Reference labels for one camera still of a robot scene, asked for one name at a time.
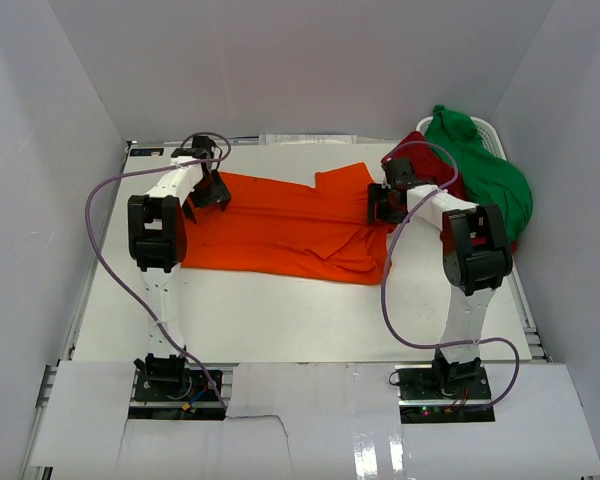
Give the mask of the orange t shirt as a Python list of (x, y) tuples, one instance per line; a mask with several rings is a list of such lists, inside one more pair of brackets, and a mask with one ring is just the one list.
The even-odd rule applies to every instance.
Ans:
[(186, 221), (185, 268), (377, 285), (393, 228), (367, 221), (367, 166), (315, 175), (313, 186), (224, 173), (226, 209)]

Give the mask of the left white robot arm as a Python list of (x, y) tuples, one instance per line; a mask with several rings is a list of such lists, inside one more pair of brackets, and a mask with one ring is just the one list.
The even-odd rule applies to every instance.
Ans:
[(149, 315), (147, 364), (182, 365), (187, 346), (179, 320), (178, 278), (187, 249), (186, 223), (200, 209), (225, 211), (232, 196), (219, 172), (228, 153), (212, 133), (187, 137), (171, 154), (171, 169), (127, 202), (128, 245), (141, 272)]

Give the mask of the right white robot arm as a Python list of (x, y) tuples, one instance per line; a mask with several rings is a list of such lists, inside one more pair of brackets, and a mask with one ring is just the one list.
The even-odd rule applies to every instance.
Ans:
[(406, 158), (383, 164), (385, 181), (367, 189), (367, 219), (403, 226), (418, 217), (441, 234), (442, 267), (451, 287), (441, 340), (434, 347), (429, 386), (452, 399), (477, 379), (479, 341), (488, 305), (513, 267), (503, 216), (417, 178)]

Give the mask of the red t shirt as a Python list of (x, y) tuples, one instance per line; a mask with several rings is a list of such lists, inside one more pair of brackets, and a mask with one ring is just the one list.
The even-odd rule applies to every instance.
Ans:
[[(439, 150), (425, 145), (425, 136), (418, 131), (409, 133), (401, 140), (395, 151), (390, 152), (381, 163), (385, 163), (391, 158), (408, 158), (419, 179), (430, 181), (437, 185), (442, 185), (449, 181), (456, 173), (458, 175), (456, 181), (448, 187), (450, 194), (465, 200), (470, 201), (467, 195), (462, 175), (459, 170), (453, 169), (448, 162), (446, 155)], [(517, 240), (511, 242), (511, 250), (517, 250)]]

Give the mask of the black label sticker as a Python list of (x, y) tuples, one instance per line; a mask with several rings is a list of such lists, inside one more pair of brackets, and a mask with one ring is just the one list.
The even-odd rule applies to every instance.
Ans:
[(129, 151), (130, 157), (152, 157), (162, 156), (164, 154), (163, 148), (151, 147), (151, 148), (132, 148)]

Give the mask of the white paper sheet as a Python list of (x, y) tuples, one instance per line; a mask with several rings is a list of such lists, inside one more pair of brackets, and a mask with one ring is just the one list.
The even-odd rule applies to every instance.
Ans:
[(350, 145), (357, 144), (356, 135), (346, 134), (260, 134), (231, 137), (232, 146), (238, 145)]

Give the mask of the green t shirt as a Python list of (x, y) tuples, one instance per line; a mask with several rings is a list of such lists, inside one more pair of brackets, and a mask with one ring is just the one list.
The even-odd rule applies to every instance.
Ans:
[(524, 174), (484, 146), (470, 116), (439, 104), (433, 108), (425, 138), (446, 149), (456, 161), (469, 200), (497, 205), (507, 237), (515, 242), (533, 213), (533, 198)]

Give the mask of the white perforated laundry basket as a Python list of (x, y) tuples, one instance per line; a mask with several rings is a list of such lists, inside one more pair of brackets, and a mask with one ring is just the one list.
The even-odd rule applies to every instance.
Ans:
[[(425, 135), (432, 119), (432, 116), (423, 118), (417, 123), (415, 130)], [(489, 122), (478, 117), (471, 116), (471, 120), (482, 139), (484, 149), (490, 154), (506, 161), (507, 157), (504, 148), (494, 127)]]

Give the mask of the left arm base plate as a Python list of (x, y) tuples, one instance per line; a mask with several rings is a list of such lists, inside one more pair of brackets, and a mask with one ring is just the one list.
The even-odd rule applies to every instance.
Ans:
[(181, 382), (152, 381), (136, 371), (128, 409), (130, 420), (223, 421), (226, 418), (210, 382), (188, 369)]

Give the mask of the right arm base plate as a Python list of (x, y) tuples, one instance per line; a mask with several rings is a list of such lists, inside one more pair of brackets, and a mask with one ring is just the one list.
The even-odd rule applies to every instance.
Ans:
[(495, 413), (484, 367), (472, 380), (442, 387), (429, 367), (396, 368), (388, 378), (398, 390), (403, 425), (492, 423)]

